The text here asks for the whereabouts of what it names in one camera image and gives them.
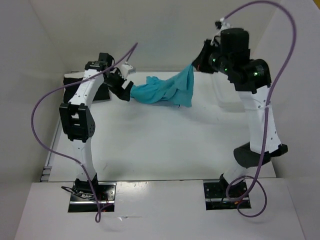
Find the white t shirt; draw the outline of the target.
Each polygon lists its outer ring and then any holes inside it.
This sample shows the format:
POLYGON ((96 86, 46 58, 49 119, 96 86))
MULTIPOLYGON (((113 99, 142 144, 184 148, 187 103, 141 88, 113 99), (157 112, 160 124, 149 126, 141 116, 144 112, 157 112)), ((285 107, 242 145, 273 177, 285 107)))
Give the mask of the white t shirt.
POLYGON ((71 72, 71 73, 66 73, 64 77, 72 78, 72 79, 83 79, 84 75, 85 75, 84 72, 71 72))

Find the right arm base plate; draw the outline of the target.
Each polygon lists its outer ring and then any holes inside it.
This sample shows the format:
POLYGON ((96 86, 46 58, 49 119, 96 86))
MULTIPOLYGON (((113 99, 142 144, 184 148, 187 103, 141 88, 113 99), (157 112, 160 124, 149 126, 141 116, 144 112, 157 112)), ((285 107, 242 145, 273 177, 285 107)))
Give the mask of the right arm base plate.
MULTIPOLYGON (((231 202, 226 198, 226 191, 223 190, 219 181, 204 181, 204 197, 206 210, 236 210, 237 202, 231 202)), ((240 197, 247 191, 247 185, 241 181, 236 187, 229 191, 231 198, 240 197)))

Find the black t shirt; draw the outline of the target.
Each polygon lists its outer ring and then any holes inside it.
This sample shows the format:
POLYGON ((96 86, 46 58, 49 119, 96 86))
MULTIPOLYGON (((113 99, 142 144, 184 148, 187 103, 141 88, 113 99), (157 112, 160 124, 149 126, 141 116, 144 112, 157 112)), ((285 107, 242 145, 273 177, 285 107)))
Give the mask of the black t shirt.
MULTIPOLYGON (((83 78, 65 78, 63 77, 63 85, 69 85, 72 83, 76 83, 79 81, 82 81, 83 78)), ((79 88, 79 84, 77 85, 73 85, 73 86, 68 86, 65 88, 64 90, 64 94, 63 94, 63 102, 64 103, 68 103, 71 98, 75 95, 75 93, 77 92, 78 88, 79 88)), ((111 100, 111 96, 110 96, 110 92, 109 92, 109 88, 107 86, 106 83, 103 83, 97 90, 94 98, 93 98, 93 102, 101 102, 101 101, 109 101, 111 100)))

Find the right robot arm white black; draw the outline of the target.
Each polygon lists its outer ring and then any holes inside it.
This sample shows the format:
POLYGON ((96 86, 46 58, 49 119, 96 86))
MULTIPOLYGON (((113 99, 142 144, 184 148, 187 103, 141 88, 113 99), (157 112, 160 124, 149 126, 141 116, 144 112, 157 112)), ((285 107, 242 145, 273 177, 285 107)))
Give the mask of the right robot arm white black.
POLYGON ((213 39, 206 39, 192 66, 202 73, 221 73, 233 84, 247 117, 249 142, 234 149, 235 167, 219 178, 219 191, 229 197, 237 190, 239 177, 247 169, 260 169, 272 158, 288 152, 278 137, 269 100, 272 80, 267 62, 252 59, 249 33, 242 28, 225 28, 213 39))

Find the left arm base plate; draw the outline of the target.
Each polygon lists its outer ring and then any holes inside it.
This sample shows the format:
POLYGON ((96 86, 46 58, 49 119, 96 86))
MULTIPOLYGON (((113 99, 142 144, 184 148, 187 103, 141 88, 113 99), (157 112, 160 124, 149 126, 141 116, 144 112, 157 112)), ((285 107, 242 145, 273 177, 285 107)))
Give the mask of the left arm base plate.
MULTIPOLYGON (((97 188, 97 199, 102 212, 114 212, 116 198, 116 182, 100 182, 97 188)), ((92 193, 80 191, 75 192, 68 187, 70 200, 68 205, 69 213, 97 213, 98 207, 92 193)))

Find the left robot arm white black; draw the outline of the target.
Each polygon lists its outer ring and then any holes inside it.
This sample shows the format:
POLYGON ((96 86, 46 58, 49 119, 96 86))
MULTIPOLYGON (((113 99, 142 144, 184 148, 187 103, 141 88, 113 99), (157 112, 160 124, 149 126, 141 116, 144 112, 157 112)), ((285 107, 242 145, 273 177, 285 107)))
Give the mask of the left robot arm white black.
POLYGON ((132 81, 128 75, 136 69, 125 61, 119 67, 114 58, 100 53, 98 60, 89 61, 84 68, 83 78, 77 81, 77 90, 71 99, 59 106, 63 132, 70 140, 76 163, 79 164, 77 177, 70 192, 82 199, 94 200, 100 188, 92 158, 92 137, 96 123, 91 114, 91 106, 99 88, 107 87, 120 100, 129 101, 132 81))

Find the cyan t shirt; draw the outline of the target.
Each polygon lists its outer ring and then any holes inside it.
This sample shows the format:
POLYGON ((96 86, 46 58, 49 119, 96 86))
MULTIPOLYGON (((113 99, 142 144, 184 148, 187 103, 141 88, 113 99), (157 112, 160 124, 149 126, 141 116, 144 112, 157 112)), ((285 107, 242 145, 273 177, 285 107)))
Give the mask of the cyan t shirt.
POLYGON ((165 80, 156 76, 147 76, 144 84, 132 86, 130 97, 142 104, 167 102, 170 105, 190 108, 194 83, 194 67, 189 64, 182 71, 165 80))

